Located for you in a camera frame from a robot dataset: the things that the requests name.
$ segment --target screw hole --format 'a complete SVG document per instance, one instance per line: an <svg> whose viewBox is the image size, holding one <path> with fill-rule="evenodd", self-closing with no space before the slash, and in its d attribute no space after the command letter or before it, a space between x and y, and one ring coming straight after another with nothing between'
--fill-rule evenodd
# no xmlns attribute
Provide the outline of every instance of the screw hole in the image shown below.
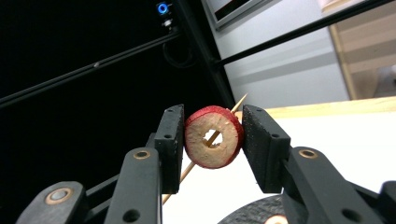
<svg viewBox="0 0 396 224"><path fill-rule="evenodd" d="M137 158L138 160L143 160L143 159L146 159L149 157L149 152L142 150L142 151L136 152L134 154L134 157Z"/></svg>
<svg viewBox="0 0 396 224"><path fill-rule="evenodd" d="M131 209L123 216L124 222L133 223L140 218L140 213L137 210Z"/></svg>
<svg viewBox="0 0 396 224"><path fill-rule="evenodd" d="M306 157L308 159L314 159L318 156L318 154L312 150L309 149L302 149L299 151L300 155L303 157Z"/></svg>
<svg viewBox="0 0 396 224"><path fill-rule="evenodd" d="M344 215L344 217L346 217L347 219L354 221L354 222L362 222L362 218L361 215L359 215L359 213L350 210L350 209L343 209L342 213Z"/></svg>

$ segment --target white surface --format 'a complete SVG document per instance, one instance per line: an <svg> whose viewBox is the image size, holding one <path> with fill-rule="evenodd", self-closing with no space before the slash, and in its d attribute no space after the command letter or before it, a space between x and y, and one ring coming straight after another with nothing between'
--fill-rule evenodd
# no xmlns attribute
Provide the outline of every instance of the white surface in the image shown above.
<svg viewBox="0 0 396 224"><path fill-rule="evenodd" d="M320 150L348 181L379 192L383 182L396 180L396 112L276 121L291 137L293 147ZM183 166L189 163L184 155ZM241 151L222 169L195 166L179 193L163 206L163 223L218 223L267 196L261 193Z"/></svg>
<svg viewBox="0 0 396 224"><path fill-rule="evenodd" d="M225 59L321 18L317 0L273 0L220 31L209 24ZM246 104L262 108L349 100L327 28L226 64L225 70L233 97L248 93Z"/></svg>

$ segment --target toothpick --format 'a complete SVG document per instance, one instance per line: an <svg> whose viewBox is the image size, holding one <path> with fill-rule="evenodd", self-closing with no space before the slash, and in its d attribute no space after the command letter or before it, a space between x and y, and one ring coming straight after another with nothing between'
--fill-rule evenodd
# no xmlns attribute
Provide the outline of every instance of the toothpick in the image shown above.
<svg viewBox="0 0 396 224"><path fill-rule="evenodd" d="M245 98L247 98L248 94L246 93L240 100L238 103L236 103L236 105L233 107L233 109L231 110L231 113L235 113L236 110L239 108L239 106L242 104L242 102L245 100ZM207 140L206 142L206 146L210 147L213 142L215 141L215 139L219 136L220 132L219 131L215 131L212 136L209 138L209 140ZM180 176L180 183L183 182L184 178L186 178L186 176L189 174L189 172L192 170L192 168L194 168L195 163L192 161L190 162L189 166L183 171L183 174L181 174ZM163 195L163 205L166 203L166 201L168 201L168 199L171 197L172 194L165 194Z"/></svg>

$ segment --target apple flesh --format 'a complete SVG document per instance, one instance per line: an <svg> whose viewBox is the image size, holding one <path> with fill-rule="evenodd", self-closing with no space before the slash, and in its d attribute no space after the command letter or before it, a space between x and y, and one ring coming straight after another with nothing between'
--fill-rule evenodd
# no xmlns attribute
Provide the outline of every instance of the apple flesh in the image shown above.
<svg viewBox="0 0 396 224"><path fill-rule="evenodd" d="M206 133L221 133L219 144L208 146ZM217 105L204 107L193 113L185 123L185 149L195 164L218 169L230 164L238 155L244 138L244 130L237 116L229 109Z"/></svg>

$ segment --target metal bar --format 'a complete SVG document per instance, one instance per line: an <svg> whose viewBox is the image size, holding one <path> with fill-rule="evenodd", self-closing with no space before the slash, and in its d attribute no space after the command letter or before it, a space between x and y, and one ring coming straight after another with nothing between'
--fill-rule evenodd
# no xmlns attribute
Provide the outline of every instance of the metal bar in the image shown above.
<svg viewBox="0 0 396 224"><path fill-rule="evenodd" d="M216 62L217 66L223 66L227 63L232 63L237 60L243 59L247 56L250 56L252 54L258 53L260 51L263 51L265 49L270 49L274 46L283 44L285 42L288 42L292 39L295 39L297 37L300 37L302 35L307 35L309 33L312 33L316 30L319 30L321 28L324 28L326 26L332 25L336 22L343 21L345 19L348 19L350 17L356 16L358 14L361 14L365 11L368 11L370 9L373 9L375 7L380 7L382 5L385 5L386 3L392 2L394 0L366 0L361 3L358 3L357 5L353 7L348 7L346 9L343 9L339 12L336 12L330 16L327 16L323 19L311 22L301 28L298 28L296 30L293 30L291 32L288 32L284 35L280 35L274 39L268 40L264 43L261 43L253 48L246 49L244 51L241 51L239 53L236 53L233 56L230 56L228 58L225 58L221 61Z"/></svg>
<svg viewBox="0 0 396 224"><path fill-rule="evenodd" d="M75 181L43 189L18 218L18 224L82 223L88 212L85 189Z"/></svg>
<svg viewBox="0 0 396 224"><path fill-rule="evenodd" d="M17 103L21 100L24 100L26 98L34 96L40 92L47 91L47 90L50 90L57 86L63 85L64 83L69 82L69 81L76 79L78 77L83 77L85 75L88 75L89 73L92 73L92 72L96 71L97 69L106 67L106 66L116 63L120 60L134 56L137 53L140 53L144 50L159 46L159 45L166 43L170 40L173 40L179 36L180 36L180 32L174 31L173 33L170 33L169 35L165 35L163 37L160 37L158 39L150 41L146 44L140 45L136 48L125 50L122 53L113 55L111 57L108 57L108 58L98 61L96 63L92 63L87 66L81 67L73 72L70 72L70 73L58 76L56 78L53 78L51 80L42 82L38 85L35 85L35 86L25 89L23 91L15 92L9 96L6 96L6 97L3 97L0 99L0 108Z"/></svg>
<svg viewBox="0 0 396 224"><path fill-rule="evenodd" d="M160 158L136 148L124 158L105 223L162 223Z"/></svg>
<svg viewBox="0 0 396 224"><path fill-rule="evenodd" d="M215 66L215 61L218 58L210 51L206 42L207 36L203 35L201 31L202 27L200 27L195 19L190 4L189 1L174 1L173 3L184 33L189 39L195 55L206 70L206 73L203 75L209 79L210 83L214 83L214 86L210 86L215 92L214 96L219 97L220 100L224 102L224 107L232 108L235 105L235 100L231 88L229 87L225 71L223 68Z"/></svg>
<svg viewBox="0 0 396 224"><path fill-rule="evenodd" d="M295 147L290 151L288 168L308 211L305 223L382 223L323 153L309 147ZM286 216L295 215L291 214L292 210L285 212Z"/></svg>

